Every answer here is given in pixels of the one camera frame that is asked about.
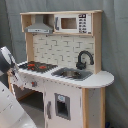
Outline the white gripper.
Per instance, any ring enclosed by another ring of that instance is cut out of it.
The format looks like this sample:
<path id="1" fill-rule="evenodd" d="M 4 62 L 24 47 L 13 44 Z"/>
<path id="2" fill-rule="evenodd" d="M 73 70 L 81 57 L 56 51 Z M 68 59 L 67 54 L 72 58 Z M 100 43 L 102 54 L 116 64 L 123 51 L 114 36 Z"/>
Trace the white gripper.
<path id="1" fill-rule="evenodd" d="M 0 76 L 8 73 L 11 77 L 15 79 L 18 87 L 23 86 L 23 82 L 19 75 L 19 67 L 12 56 L 11 52 L 7 47 L 0 48 Z"/>

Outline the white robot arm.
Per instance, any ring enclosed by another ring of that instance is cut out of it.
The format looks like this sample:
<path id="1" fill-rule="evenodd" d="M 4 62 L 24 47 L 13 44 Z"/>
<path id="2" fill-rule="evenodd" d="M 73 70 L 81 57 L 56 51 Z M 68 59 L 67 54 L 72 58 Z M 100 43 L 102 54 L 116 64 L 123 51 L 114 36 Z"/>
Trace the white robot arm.
<path id="1" fill-rule="evenodd" d="M 14 57 L 6 47 L 0 48 L 0 76 L 7 73 L 23 85 Z M 0 128 L 36 128 L 35 123 L 22 108 L 9 89 L 0 81 Z"/>

